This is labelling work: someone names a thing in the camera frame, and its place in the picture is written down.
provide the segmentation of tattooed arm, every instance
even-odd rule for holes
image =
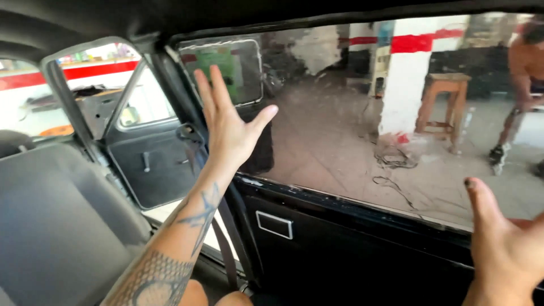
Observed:
[[[102,305],[177,306],[213,215],[236,170],[255,147],[264,127],[277,113],[272,105],[250,123],[238,116],[217,66],[210,67],[213,89],[195,71],[209,129],[209,159],[185,199],[164,222],[119,278]]]

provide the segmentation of wooden stool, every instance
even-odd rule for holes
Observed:
[[[464,74],[430,74],[431,83],[425,89],[421,108],[416,122],[416,133],[432,133],[439,138],[450,137],[450,152],[457,152],[457,142],[461,132],[461,120],[467,102],[467,84],[471,77]],[[445,122],[429,122],[436,95],[442,91],[450,93]],[[427,126],[443,127],[441,132],[427,132]]]

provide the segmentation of garage floor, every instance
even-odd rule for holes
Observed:
[[[448,141],[426,137],[424,154],[412,169],[384,169],[376,162],[375,144],[359,137],[368,120],[361,115],[367,95],[346,87],[335,71],[286,85],[270,103],[280,111],[272,129],[275,166],[264,178],[466,230],[472,227],[466,176],[487,182],[507,217],[532,218],[544,210],[544,181],[529,172],[544,158],[543,150],[514,146],[501,176],[493,176],[486,161],[512,102],[468,101],[466,109],[474,111],[459,146],[462,153],[450,154]],[[437,101],[431,119],[443,121],[444,114],[444,101]]]

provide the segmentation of gray seat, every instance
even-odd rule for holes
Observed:
[[[97,304],[150,238],[140,212],[70,146],[3,158],[0,178],[0,287],[16,306]]]

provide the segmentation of tattoo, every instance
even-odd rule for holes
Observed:
[[[191,256],[195,255],[196,250],[199,248],[200,244],[204,241],[206,236],[206,230],[209,228],[209,225],[212,223],[213,215],[215,214],[215,209],[217,208],[217,203],[221,199],[219,194],[219,187],[217,183],[213,183],[212,195],[208,198],[204,191],[201,193],[202,202],[204,203],[204,211],[199,213],[196,216],[191,216],[183,219],[179,219],[176,223],[188,223],[191,227],[201,227],[198,238],[196,239],[195,247]]]
[[[192,262],[179,262],[152,250],[134,275],[127,279],[110,306],[178,306],[193,270]]]

